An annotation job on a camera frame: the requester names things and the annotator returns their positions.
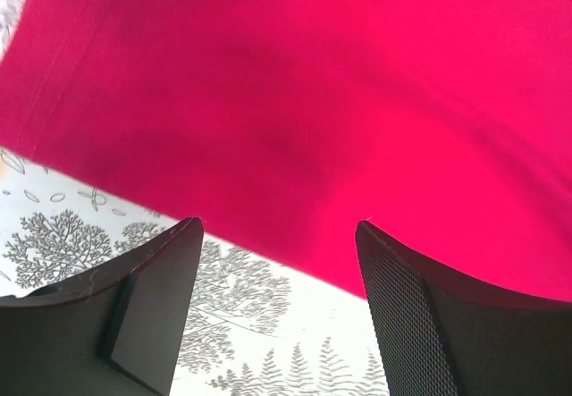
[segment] red cloth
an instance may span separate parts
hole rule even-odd
[[[368,219],[572,300],[572,0],[28,0],[0,143],[358,295]]]

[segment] patterned tablecloth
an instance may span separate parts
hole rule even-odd
[[[23,1],[0,0],[3,54]],[[175,223],[4,148],[0,158],[0,295],[84,271]],[[364,300],[207,235],[172,394],[389,393]]]

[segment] black plastic part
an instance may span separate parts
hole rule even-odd
[[[202,239],[187,219],[82,274],[0,298],[0,394],[168,395]]]
[[[569,396],[572,305],[460,273],[368,222],[356,233],[391,396]]]

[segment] folded cloth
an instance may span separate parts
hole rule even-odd
[[[28,0],[0,144],[364,295],[354,231],[572,300],[572,0]]]

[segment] red towel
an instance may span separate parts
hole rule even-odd
[[[572,0],[28,0],[0,144],[364,294],[367,219],[572,300]]]

